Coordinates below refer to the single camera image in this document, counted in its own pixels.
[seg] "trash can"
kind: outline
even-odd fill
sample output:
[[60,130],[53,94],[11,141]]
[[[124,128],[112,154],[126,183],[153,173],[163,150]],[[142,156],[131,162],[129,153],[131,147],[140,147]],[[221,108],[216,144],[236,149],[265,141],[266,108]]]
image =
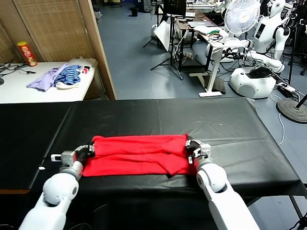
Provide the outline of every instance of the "trash can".
[[133,17],[137,17],[138,16],[138,8],[131,7],[131,13],[132,13]]

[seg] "red cloth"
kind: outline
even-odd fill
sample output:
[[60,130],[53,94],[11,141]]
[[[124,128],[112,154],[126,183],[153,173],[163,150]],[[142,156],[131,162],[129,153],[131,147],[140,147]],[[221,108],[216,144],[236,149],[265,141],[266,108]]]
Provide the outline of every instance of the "red cloth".
[[93,138],[95,157],[84,176],[195,174],[185,152],[187,135]]

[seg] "pringles can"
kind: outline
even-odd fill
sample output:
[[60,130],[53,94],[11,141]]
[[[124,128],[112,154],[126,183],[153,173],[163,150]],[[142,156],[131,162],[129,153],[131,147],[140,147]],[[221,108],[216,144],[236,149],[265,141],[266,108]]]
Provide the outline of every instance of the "pringles can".
[[23,53],[25,59],[27,60],[29,66],[36,66],[37,62],[35,61],[34,55],[32,54],[29,45],[27,42],[19,42],[17,43],[21,52]]

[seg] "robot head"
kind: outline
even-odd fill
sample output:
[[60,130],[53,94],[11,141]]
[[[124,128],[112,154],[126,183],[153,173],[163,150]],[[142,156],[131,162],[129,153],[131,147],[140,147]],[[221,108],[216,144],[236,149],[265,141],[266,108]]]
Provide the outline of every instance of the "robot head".
[[269,0],[267,4],[269,17],[273,17],[274,15],[281,13],[285,3],[285,0]]

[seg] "blue floor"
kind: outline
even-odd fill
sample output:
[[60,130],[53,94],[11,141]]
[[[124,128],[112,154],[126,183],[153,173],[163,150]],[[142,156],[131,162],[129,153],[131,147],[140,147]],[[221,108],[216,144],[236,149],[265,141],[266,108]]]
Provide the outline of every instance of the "blue floor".
[[[121,8],[100,6],[103,17],[98,26],[103,40],[108,65],[113,78],[117,98],[127,99],[160,99],[160,98],[198,98],[198,93],[204,89],[197,78],[190,78],[182,72],[184,80],[176,77],[176,71],[168,67],[152,67],[169,57],[169,53],[149,44],[142,48],[150,39],[151,25],[156,23],[156,16],[151,18],[149,13],[140,13],[138,17],[130,17],[131,3],[123,3]],[[198,60],[205,62],[204,49],[206,45],[199,43],[193,50],[186,48],[185,52],[198,54]],[[307,75],[300,76],[300,67],[294,67],[292,86],[307,93]],[[225,81],[230,74],[220,68],[218,76]],[[289,67],[282,72],[283,78],[288,78]],[[223,97],[238,97],[227,84]],[[272,92],[283,98],[276,90]],[[270,98],[255,101],[257,113],[266,125],[276,142],[282,139],[282,126],[275,109],[275,102]],[[307,125],[299,125],[282,117],[285,128],[285,139],[280,148],[300,176],[307,184]],[[307,201],[297,197],[301,211],[307,211]],[[293,226],[298,217],[287,196],[264,197],[249,207],[260,229],[285,230]]]

